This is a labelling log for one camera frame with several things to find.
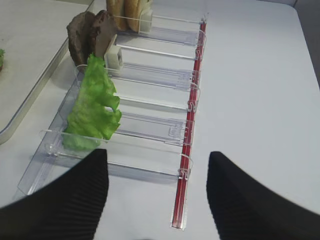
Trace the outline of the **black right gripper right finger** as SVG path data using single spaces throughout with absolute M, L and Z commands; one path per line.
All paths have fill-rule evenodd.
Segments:
M 206 195 L 221 240 L 318 240 L 320 216 L 270 190 L 220 151 L 208 159 Z

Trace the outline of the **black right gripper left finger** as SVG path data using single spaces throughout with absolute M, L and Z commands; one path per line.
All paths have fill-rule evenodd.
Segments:
M 109 190 L 107 151 L 95 149 L 35 193 L 0 209 L 2 240 L 92 240 Z

